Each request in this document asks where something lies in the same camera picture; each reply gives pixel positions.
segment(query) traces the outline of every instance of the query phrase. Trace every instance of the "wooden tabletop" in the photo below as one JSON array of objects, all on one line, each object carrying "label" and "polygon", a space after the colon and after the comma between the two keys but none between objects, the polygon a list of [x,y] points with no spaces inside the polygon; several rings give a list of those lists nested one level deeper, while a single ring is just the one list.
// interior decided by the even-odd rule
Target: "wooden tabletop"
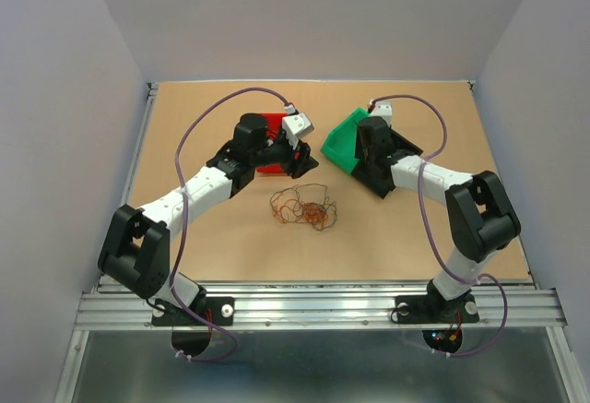
[{"label": "wooden tabletop", "polygon": [[[439,266],[432,255],[416,193],[396,189],[382,200],[327,160],[320,148],[328,133],[358,107],[387,94],[415,94],[439,108],[448,125],[445,152],[433,160],[462,172],[495,171],[467,83],[424,82],[196,82],[159,86],[129,203],[139,207],[179,183],[174,151],[188,125],[218,99],[249,86],[282,93],[312,120],[305,138],[320,166],[297,181],[260,176],[234,198],[211,208],[189,228],[181,271],[195,280],[408,280],[430,279]],[[439,147],[437,118],[416,101],[395,101],[393,128],[430,153]],[[249,93],[221,105],[183,148],[188,178],[232,137],[242,113],[281,113],[279,100]],[[270,196],[294,184],[326,184],[338,221],[326,231],[283,225],[271,214]],[[444,207],[427,200],[442,254],[453,247]],[[178,239],[172,245],[176,254]],[[489,264],[501,279],[528,279],[520,243],[512,242]]]}]

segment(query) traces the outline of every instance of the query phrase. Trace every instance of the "white wall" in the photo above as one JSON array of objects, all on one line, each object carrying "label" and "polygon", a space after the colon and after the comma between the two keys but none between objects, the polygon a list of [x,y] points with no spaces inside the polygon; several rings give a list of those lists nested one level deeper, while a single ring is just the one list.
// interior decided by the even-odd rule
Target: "white wall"
[{"label": "white wall", "polygon": [[535,278],[590,384],[590,0],[524,0],[476,85]]},{"label": "white wall", "polygon": [[145,84],[102,0],[0,2],[0,399],[46,402]]},{"label": "white wall", "polygon": [[105,0],[150,81],[475,77],[521,0]]}]

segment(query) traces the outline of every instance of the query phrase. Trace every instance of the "tangled wire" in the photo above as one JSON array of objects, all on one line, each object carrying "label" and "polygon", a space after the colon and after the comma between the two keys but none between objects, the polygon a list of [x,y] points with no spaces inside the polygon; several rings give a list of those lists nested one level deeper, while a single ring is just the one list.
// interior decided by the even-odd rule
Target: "tangled wire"
[{"label": "tangled wire", "polygon": [[[322,203],[301,200],[305,188],[320,187],[324,190]],[[325,184],[300,184],[276,191],[270,197],[273,216],[279,223],[309,223],[316,231],[331,228],[336,223],[336,202],[331,202]]]}]

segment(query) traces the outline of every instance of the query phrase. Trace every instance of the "red object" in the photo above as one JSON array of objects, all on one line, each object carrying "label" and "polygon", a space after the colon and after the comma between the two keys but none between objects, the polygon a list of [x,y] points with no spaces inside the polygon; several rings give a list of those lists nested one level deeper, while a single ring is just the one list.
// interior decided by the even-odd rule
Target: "red object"
[{"label": "red object", "polygon": [[[283,122],[283,117],[285,117],[286,113],[267,113],[262,114],[266,121],[268,122],[268,136],[269,138],[275,138],[277,136],[278,131],[280,130],[280,126]],[[262,168],[256,168],[257,172],[262,172],[264,174],[284,174],[285,172],[280,167],[280,165],[268,165],[263,166]]]}]

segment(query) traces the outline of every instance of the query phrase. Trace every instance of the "bolt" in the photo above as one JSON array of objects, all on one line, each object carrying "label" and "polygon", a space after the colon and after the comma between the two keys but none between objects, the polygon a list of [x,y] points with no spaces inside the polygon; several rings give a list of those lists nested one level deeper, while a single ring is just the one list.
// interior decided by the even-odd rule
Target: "bolt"
[{"label": "bolt", "polygon": [[409,310],[406,308],[407,308],[407,303],[398,304],[397,305],[397,313],[403,317],[405,317],[406,315],[409,315]]},{"label": "bolt", "polygon": [[233,315],[233,308],[230,304],[221,306],[221,315],[225,318],[230,318]]},{"label": "bolt", "polygon": [[469,315],[475,315],[478,313],[478,306],[473,302],[465,303],[465,310]]}]

